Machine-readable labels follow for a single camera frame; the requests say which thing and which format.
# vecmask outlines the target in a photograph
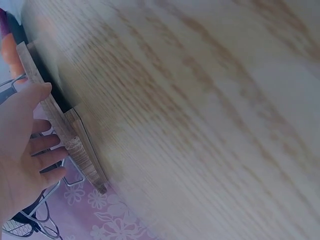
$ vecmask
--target table top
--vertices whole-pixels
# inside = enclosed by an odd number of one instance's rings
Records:
[[[29,0],[116,192],[167,239],[318,239],[317,0]]]

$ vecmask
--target white flower print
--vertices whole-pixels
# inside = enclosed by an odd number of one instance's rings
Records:
[[[107,205],[107,195],[101,195],[96,189],[88,194],[88,204],[91,205],[93,209],[101,210]]]
[[[80,185],[74,185],[71,187],[65,186],[66,192],[64,198],[67,199],[67,203],[72,206],[75,202],[80,203],[82,197],[85,195],[85,191],[81,189]]]
[[[71,236],[67,236],[66,238],[64,238],[65,240],[76,240],[75,235],[71,235]]]
[[[120,201],[118,195],[111,194],[107,197],[107,202],[110,204],[107,208],[107,213],[113,217],[119,217],[124,214],[123,221],[126,224],[133,224],[136,222],[137,217],[128,209],[122,201]]]
[[[121,218],[106,222],[103,227],[106,232],[105,240],[138,240],[141,237],[136,224],[125,224]]]
[[[106,240],[107,238],[104,233],[106,233],[106,230],[103,227],[99,228],[97,225],[93,225],[90,235],[94,240]]]

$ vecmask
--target wood grain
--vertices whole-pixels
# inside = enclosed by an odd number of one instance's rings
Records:
[[[317,0],[29,0],[116,191],[168,240],[320,236]]]
[[[16,50],[28,79],[32,83],[42,84],[44,80],[29,52],[33,50],[33,47],[34,45],[30,44],[29,48],[27,48],[26,44],[22,42],[16,47]],[[93,155],[92,151],[89,152],[90,154],[86,151],[86,149],[91,150],[91,145],[76,111],[70,109],[63,114],[51,94],[40,104],[54,131],[61,139],[61,142],[64,144],[74,162],[79,166],[89,182],[92,183],[101,194],[105,194],[107,189],[104,183],[107,182],[107,179],[102,179],[93,165],[92,160],[98,164],[95,159],[96,156]]]

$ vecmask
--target black object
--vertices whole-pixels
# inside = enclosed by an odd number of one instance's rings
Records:
[[[11,95],[15,94],[16,90],[13,87],[10,87],[2,92],[0,92],[0,105],[4,103]]]

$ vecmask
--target orange object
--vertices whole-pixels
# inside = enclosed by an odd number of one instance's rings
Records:
[[[11,64],[9,67],[10,67],[10,72],[13,79],[25,73],[24,67],[22,66],[20,61],[18,63]],[[21,83],[24,83],[26,80],[27,79],[24,78],[24,79],[18,80],[17,83],[21,84]]]
[[[9,65],[20,62],[16,47],[17,44],[12,33],[9,33],[2,39],[1,55],[3,60]]]

